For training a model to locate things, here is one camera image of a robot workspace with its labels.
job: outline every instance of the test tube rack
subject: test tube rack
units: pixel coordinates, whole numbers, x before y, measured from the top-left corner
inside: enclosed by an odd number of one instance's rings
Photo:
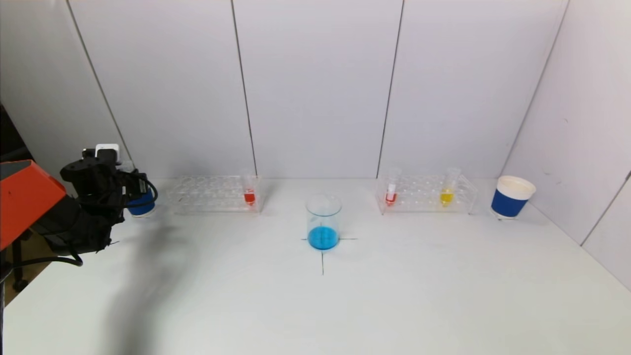
[[[261,177],[254,182],[253,205],[244,199],[240,176],[182,176],[167,191],[168,204],[178,214],[204,212],[254,212],[261,211],[264,196],[261,194]]]
[[[387,176],[377,182],[376,198],[381,214],[391,212],[445,212],[470,214],[478,197],[478,189],[463,175],[458,178],[454,199],[444,207],[440,201],[443,175],[404,175],[396,185],[396,200],[386,204]]]

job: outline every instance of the test tube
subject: test tube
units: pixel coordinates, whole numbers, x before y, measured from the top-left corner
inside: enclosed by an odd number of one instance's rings
[[[254,206],[254,203],[256,202],[256,195],[254,194],[254,179],[256,179],[255,176],[251,176],[248,174],[241,175],[243,197],[245,199],[245,203],[250,206]]]
[[[443,207],[448,207],[451,201],[453,201],[461,173],[462,170],[457,167],[447,169],[447,175],[445,176],[445,181],[443,181],[442,190],[440,191],[440,202]]]
[[[392,206],[396,202],[396,185],[401,179],[401,169],[390,168],[388,171],[388,187],[386,191],[386,205]]]

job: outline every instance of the white wall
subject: white wall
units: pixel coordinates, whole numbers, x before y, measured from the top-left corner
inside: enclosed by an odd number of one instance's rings
[[[572,0],[505,174],[583,242],[631,170],[631,2]]]
[[[583,247],[631,290],[631,183],[627,182]]]
[[[136,166],[254,172],[230,0],[71,0]]]
[[[381,167],[499,176],[566,0],[406,0]]]
[[[237,0],[263,176],[374,178],[401,0]]]
[[[0,100],[60,181],[61,168],[98,143],[120,144],[127,158],[65,1],[0,2]]]

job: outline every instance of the robotic arm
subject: robotic arm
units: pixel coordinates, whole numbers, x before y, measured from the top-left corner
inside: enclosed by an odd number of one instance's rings
[[[57,255],[103,250],[111,243],[112,226],[124,221],[125,208],[151,205],[158,192],[146,174],[118,169],[118,146],[85,149],[82,159],[61,169],[78,196],[32,160],[2,163],[0,253],[28,228],[41,234]],[[147,202],[135,202],[153,190]],[[3,280],[11,270],[2,257]]]

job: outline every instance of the yellow liquid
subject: yellow liquid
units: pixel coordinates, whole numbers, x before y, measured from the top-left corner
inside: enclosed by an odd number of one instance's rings
[[[451,189],[442,189],[442,192],[440,193],[440,202],[442,202],[443,207],[449,206],[453,199],[454,192]]]

